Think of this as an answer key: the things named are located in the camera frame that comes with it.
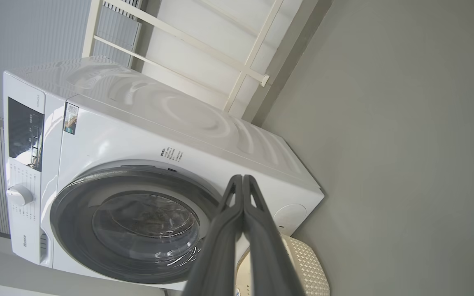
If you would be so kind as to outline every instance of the sticker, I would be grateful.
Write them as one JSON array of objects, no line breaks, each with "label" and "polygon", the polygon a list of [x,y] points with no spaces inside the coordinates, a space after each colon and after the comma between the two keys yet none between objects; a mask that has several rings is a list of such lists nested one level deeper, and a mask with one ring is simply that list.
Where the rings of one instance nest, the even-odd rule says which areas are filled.
[{"label": "sticker", "polygon": [[79,108],[75,105],[67,103],[65,105],[65,119],[63,122],[63,130],[67,133],[73,134],[76,131],[76,121],[78,119]]},{"label": "sticker", "polygon": [[172,148],[172,147],[164,148],[160,152],[160,156],[165,157],[166,159],[169,159],[169,160],[177,161],[177,162],[182,159],[183,155],[184,155],[184,152],[176,150],[175,148]]}]

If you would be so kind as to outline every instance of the white dial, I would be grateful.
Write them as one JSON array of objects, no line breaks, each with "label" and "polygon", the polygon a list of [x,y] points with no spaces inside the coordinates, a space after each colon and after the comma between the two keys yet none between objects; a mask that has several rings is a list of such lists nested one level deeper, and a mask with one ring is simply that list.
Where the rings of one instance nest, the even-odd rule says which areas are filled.
[{"label": "white dial", "polygon": [[34,199],[32,193],[26,187],[19,184],[7,189],[6,193],[8,200],[17,206],[24,206]]}]

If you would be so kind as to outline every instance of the qr code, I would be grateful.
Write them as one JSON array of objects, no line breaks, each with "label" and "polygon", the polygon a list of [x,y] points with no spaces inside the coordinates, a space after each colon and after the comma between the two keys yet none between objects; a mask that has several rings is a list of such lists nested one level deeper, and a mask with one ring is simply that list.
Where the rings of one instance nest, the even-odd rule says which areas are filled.
[{"label": "qr code", "polygon": [[78,114],[78,107],[67,104],[67,113]]}]

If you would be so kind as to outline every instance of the front-loading washing machine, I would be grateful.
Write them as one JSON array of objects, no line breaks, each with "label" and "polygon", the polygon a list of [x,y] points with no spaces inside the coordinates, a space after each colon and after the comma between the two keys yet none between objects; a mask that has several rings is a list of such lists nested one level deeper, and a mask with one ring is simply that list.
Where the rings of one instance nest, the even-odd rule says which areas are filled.
[{"label": "front-loading washing machine", "polygon": [[5,72],[4,116],[12,249],[42,266],[182,290],[231,176],[283,234],[323,199],[282,138],[107,58]]}]

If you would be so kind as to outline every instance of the metal railing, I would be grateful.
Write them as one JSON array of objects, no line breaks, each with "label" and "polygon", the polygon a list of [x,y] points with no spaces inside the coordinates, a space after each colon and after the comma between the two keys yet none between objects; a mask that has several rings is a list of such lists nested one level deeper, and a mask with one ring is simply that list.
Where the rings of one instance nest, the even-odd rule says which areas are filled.
[{"label": "metal railing", "polygon": [[[130,54],[131,56],[134,56],[135,58],[139,58],[140,60],[143,60],[144,62],[148,62],[154,66],[159,67],[160,69],[165,69],[167,71],[170,71],[171,73],[182,77],[183,79],[186,79],[189,82],[192,82],[198,86],[202,86],[203,88],[207,88],[208,90],[212,90],[214,92],[220,93],[219,90],[216,90],[212,88],[211,86],[208,86],[207,84],[203,83],[202,81],[199,81],[193,77],[188,77],[186,74],[179,73],[175,70],[169,69],[168,67],[159,64],[158,62],[154,62],[153,60],[150,60],[144,56],[141,56],[137,53],[134,53],[130,50],[124,49],[123,47],[116,45],[114,43],[111,43],[109,41],[106,41],[105,39],[102,39],[98,36],[96,36],[96,30],[98,27],[98,16],[100,15],[100,9],[102,8],[102,2],[103,0],[92,0],[91,2],[91,7],[89,10],[89,18],[87,20],[87,29],[85,31],[85,40],[83,43],[83,52],[81,56],[83,58],[86,58],[88,56],[91,56],[94,50],[94,43],[96,40],[106,43],[107,45],[110,45],[124,53]],[[233,68],[237,69],[240,71],[239,76],[237,77],[237,81],[235,81],[235,84],[230,92],[230,95],[228,96],[226,103],[224,105],[223,110],[226,112],[229,112],[233,102],[235,101],[235,98],[237,97],[237,93],[239,92],[239,89],[241,88],[244,79],[246,75],[252,77],[253,79],[259,81],[261,86],[265,86],[268,79],[270,78],[269,75],[265,74],[260,74],[254,70],[252,70],[250,67],[252,66],[252,63],[254,62],[257,53],[259,51],[259,48],[265,41],[265,37],[268,33],[268,30],[272,26],[273,20],[275,19],[275,16],[279,12],[279,8],[281,7],[281,4],[283,0],[275,0],[273,6],[271,7],[271,10],[263,23],[263,26],[261,30],[257,33],[257,38],[252,46],[252,49],[250,50],[250,53],[248,54],[248,58],[246,61],[240,62],[224,53],[221,51],[214,49],[210,45],[207,45],[206,43],[203,43],[202,41],[196,39],[195,37],[190,36],[186,32],[182,32],[181,30],[165,23],[162,22],[160,19],[122,1],[122,0],[107,0],[107,2],[111,5],[114,5],[122,10],[124,10],[126,13],[130,13],[131,15],[134,15],[135,17],[138,17],[139,19],[155,26],[156,28],[159,28],[160,30],[163,30],[164,32],[167,32],[182,41],[185,41],[186,43],[192,45],[193,47],[196,47],[200,51],[203,51],[213,58],[216,58],[225,64],[232,66]]]}]

